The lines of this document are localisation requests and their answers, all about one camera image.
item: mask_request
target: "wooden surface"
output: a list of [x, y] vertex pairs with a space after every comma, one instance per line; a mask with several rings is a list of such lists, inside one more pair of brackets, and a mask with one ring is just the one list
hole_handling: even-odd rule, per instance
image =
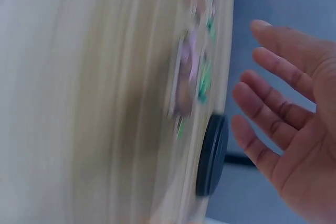
[[181, 0], [0, 0], [0, 223], [184, 223], [202, 136], [224, 109], [233, 0], [213, 89], [183, 139], [167, 117]]

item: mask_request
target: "gray background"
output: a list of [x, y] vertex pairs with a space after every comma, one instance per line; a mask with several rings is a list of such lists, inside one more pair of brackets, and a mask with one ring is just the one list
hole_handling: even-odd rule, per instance
[[[256, 70], [290, 99], [315, 110], [314, 104], [253, 62], [252, 50], [258, 46], [249, 30], [253, 19], [264, 19], [274, 25], [291, 26], [324, 39], [336, 40], [336, 0], [235, 0], [234, 4], [225, 110], [228, 117], [241, 113], [231, 92], [246, 69]], [[255, 130], [269, 147], [279, 152], [259, 129], [255, 127]], [[228, 151], [242, 153], [232, 131], [229, 132]], [[232, 224], [305, 223], [285, 206], [270, 183], [256, 170], [232, 165], [224, 167], [219, 185], [209, 201], [207, 216]]]

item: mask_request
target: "fingernail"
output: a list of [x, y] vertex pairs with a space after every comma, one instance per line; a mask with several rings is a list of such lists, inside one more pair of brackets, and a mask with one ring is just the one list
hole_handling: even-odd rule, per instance
[[271, 26], [270, 23], [263, 21], [263, 20], [253, 20], [251, 23], [251, 29], [253, 30], [262, 30], [267, 26]]

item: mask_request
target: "finger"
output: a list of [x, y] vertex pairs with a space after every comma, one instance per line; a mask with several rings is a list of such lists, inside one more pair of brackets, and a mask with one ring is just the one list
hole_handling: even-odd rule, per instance
[[254, 71], [245, 71], [240, 80], [246, 83], [267, 107], [297, 130], [303, 128], [312, 118], [311, 111], [293, 104]]
[[272, 181], [272, 174], [279, 161], [279, 155], [260, 141], [243, 116], [233, 116], [231, 125], [239, 147], [244, 150], [244, 153], [257, 166], [260, 172]]
[[253, 59], [263, 68], [287, 82], [304, 97], [315, 102], [312, 79], [286, 59], [263, 47], [254, 50]]
[[287, 149], [297, 133], [296, 129], [275, 115], [246, 83], [240, 82], [235, 86], [233, 98], [241, 110], [282, 150]]
[[335, 44], [319, 40], [289, 27], [274, 27], [262, 20], [251, 23], [253, 35], [259, 43], [288, 60], [312, 78], [330, 61]]

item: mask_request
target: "hand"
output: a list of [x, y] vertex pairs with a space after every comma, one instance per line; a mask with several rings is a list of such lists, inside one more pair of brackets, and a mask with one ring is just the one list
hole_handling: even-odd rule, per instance
[[238, 145], [289, 207], [314, 223], [336, 223], [336, 43], [256, 20], [264, 46], [254, 60], [316, 103], [313, 113], [293, 104], [257, 73], [241, 76], [233, 97], [282, 150], [270, 150], [241, 115], [232, 118]]

